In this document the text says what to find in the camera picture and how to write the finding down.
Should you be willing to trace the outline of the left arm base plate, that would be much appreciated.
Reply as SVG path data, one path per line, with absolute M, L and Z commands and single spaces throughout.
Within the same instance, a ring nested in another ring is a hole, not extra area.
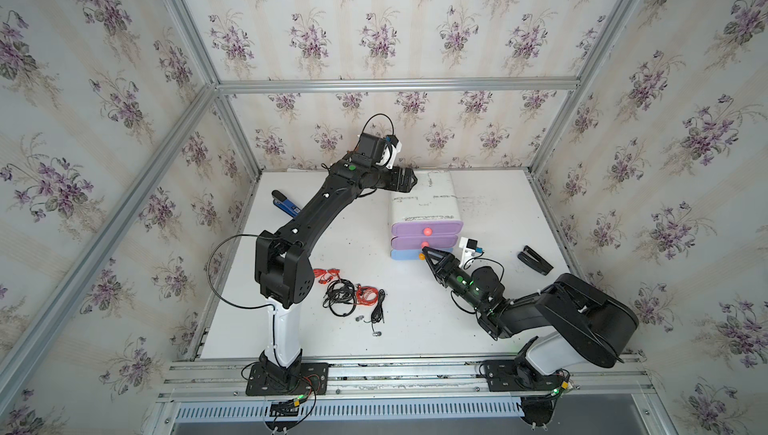
M 325 395 L 330 365 L 327 363 L 295 363 L 280 368 L 269 360 L 256 362 L 246 378 L 247 396 Z

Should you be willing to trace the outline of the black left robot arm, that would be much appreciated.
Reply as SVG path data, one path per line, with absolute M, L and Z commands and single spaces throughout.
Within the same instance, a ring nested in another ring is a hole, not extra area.
M 274 232 L 253 234 L 254 279 L 266 299 L 261 305 L 242 305 L 222 296 L 210 273 L 209 288 L 222 303 L 239 310 L 269 311 L 269 345 L 258 365 L 281 378 L 296 376 L 301 366 L 299 341 L 301 303 L 314 284 L 310 256 L 323 233 L 355 200 L 377 191 L 410 192 L 418 183 L 413 169 L 397 166 L 402 142 L 395 124 L 383 136 L 361 130 L 357 142 L 339 160 L 327 166 L 326 177 L 309 202 Z

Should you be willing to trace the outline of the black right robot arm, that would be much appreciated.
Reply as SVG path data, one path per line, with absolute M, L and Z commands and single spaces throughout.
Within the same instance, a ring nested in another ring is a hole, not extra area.
M 529 340 L 512 363 L 513 373 L 527 384 L 563 375 L 566 368 L 583 362 L 614 367 L 639 327 L 628 306 L 573 274 L 563 273 L 535 293 L 509 299 L 492 268 L 469 273 L 450 252 L 424 247 L 422 254 L 436 281 L 469 306 L 467 312 L 492 339 L 554 329 Z

